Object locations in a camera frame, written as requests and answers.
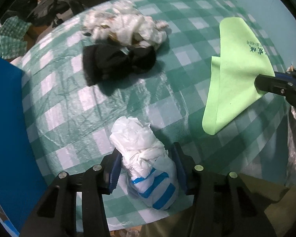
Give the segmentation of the white blue striped plastic bag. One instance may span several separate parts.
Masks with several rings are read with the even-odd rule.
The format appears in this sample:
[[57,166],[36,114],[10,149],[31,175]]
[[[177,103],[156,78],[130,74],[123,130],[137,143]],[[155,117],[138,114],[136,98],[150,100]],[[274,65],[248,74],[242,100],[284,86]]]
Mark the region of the white blue striped plastic bag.
[[110,141],[122,155],[128,194],[156,210],[168,210],[178,197],[176,165],[150,124],[135,117],[119,117]]

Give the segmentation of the black office chair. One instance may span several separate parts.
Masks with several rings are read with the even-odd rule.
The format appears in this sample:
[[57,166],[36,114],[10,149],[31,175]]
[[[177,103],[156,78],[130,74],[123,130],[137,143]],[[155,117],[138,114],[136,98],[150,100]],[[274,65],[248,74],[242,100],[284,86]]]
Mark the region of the black office chair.
[[64,22],[58,14],[68,10],[71,10],[75,16],[85,9],[80,0],[41,0],[29,13],[26,21],[36,27],[52,25],[52,28],[56,28]]

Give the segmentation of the green checkered tablecloth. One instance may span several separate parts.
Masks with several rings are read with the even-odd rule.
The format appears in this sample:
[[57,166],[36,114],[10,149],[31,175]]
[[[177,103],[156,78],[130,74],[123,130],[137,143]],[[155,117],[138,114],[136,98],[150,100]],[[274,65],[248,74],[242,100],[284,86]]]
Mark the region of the green checkered tablecloth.
[[47,183],[61,171],[81,173],[113,151],[109,136],[121,116],[149,122],[166,147],[183,151],[211,171],[230,171],[284,184],[287,105],[266,94],[217,135],[201,121],[210,85],[211,58],[219,54],[219,23],[243,18],[273,68],[285,65],[267,33],[235,0],[130,0],[144,15],[166,20],[168,40],[151,71],[111,86],[89,87],[82,71],[81,13],[55,28],[18,62],[24,71],[22,103],[26,130]]

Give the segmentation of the black cloth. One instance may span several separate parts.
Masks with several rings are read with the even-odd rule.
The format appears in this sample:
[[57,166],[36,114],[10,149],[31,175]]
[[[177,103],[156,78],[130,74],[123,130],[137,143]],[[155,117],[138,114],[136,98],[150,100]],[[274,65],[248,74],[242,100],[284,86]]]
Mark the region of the black cloth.
[[120,45],[96,44],[83,48],[82,66],[88,86],[103,81],[116,81],[130,74],[147,73],[154,67],[156,51]]

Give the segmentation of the blue cardboard box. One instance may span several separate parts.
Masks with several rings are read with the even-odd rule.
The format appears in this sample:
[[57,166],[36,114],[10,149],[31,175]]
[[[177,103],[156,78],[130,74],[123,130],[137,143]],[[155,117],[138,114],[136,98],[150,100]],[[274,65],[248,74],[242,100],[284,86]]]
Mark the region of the blue cardboard box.
[[17,231],[47,190],[26,132],[22,75],[0,58],[0,205]]

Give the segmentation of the green checkered cloth on box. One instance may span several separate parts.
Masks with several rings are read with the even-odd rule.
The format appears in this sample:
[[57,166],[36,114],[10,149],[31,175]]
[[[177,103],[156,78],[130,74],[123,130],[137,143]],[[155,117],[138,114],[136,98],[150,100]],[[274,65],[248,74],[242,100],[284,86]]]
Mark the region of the green checkered cloth on box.
[[0,27],[0,57],[2,59],[13,59],[26,53],[27,42],[24,36],[30,28],[27,23],[18,16],[6,19]]

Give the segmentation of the light green microfiber cloth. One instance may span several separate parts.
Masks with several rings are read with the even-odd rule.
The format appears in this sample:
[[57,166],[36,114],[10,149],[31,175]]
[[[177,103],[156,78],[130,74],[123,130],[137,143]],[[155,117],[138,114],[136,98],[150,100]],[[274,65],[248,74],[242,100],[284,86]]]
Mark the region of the light green microfiber cloth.
[[218,133],[265,94],[255,87],[258,75],[275,75],[264,47],[242,18],[223,19],[219,31],[220,56],[211,58],[202,121],[209,135]]

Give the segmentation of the white patterned plastic bag bundle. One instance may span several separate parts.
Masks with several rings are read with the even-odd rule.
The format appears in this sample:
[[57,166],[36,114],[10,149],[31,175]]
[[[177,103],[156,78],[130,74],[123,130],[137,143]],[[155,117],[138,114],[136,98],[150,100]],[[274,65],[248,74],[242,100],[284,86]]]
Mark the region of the white patterned plastic bag bundle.
[[95,42],[158,49],[167,40],[170,27],[164,20],[143,15],[131,1],[118,0],[91,8],[85,16],[83,31]]

